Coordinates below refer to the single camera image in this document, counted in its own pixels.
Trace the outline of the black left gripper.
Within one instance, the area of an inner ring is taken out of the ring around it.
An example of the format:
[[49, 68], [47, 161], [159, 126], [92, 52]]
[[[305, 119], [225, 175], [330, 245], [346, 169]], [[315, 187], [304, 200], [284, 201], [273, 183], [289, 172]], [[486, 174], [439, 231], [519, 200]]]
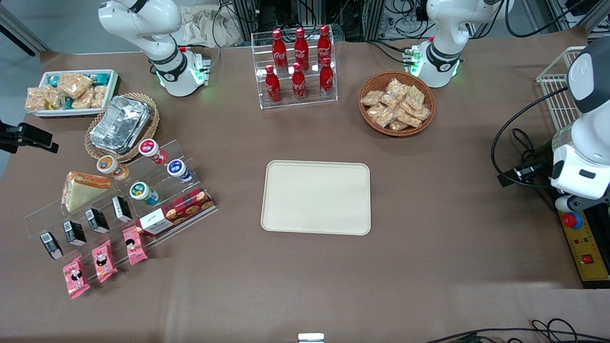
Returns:
[[552, 141], [545, 141], [536, 147], [531, 154], [529, 162], [521, 163], [514, 168], [514, 172], [506, 172], [498, 175], [501, 187], [513, 184], [523, 184], [523, 179], [536, 178], [536, 184], [550, 184], [553, 172], [553, 148]]

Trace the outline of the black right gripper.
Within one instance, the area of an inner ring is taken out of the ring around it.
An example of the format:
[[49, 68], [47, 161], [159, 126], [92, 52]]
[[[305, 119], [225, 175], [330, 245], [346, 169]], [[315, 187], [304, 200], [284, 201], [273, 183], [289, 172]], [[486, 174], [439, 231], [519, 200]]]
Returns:
[[0, 122], [0, 149], [4, 152], [16, 154], [20, 146], [20, 139], [28, 145], [48, 146], [46, 151], [57, 153], [59, 144], [52, 142], [53, 135], [28, 123], [19, 123], [17, 126]]

